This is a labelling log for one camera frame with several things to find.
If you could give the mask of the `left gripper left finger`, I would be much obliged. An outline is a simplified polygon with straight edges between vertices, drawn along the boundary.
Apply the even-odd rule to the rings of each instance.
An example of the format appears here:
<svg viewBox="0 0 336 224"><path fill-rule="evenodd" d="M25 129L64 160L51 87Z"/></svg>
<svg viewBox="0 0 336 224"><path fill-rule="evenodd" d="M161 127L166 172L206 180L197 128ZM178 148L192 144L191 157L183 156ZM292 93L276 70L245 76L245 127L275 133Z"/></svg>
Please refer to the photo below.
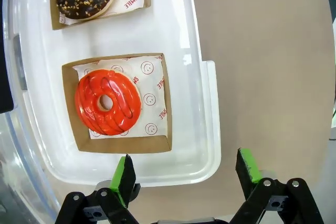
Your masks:
<svg viewBox="0 0 336 224"><path fill-rule="evenodd" d="M139 194L139 184L130 155L122 156L111 180L97 184L90 195L70 192L55 223L138 223L129 212L129 202Z"/></svg>

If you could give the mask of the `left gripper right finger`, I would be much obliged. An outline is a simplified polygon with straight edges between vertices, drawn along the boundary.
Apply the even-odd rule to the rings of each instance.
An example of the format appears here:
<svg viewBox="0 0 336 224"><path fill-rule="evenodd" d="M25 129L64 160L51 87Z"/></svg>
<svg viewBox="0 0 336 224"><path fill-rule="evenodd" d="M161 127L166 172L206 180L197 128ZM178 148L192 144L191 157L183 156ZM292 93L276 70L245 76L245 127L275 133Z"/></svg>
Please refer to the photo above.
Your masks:
<svg viewBox="0 0 336 224"><path fill-rule="evenodd" d="M245 202L230 223L260 223L265 212L277 212L283 223L324 223L314 197L302 178L283 184L262 177L252 153L239 148L236 157L238 175Z"/></svg>

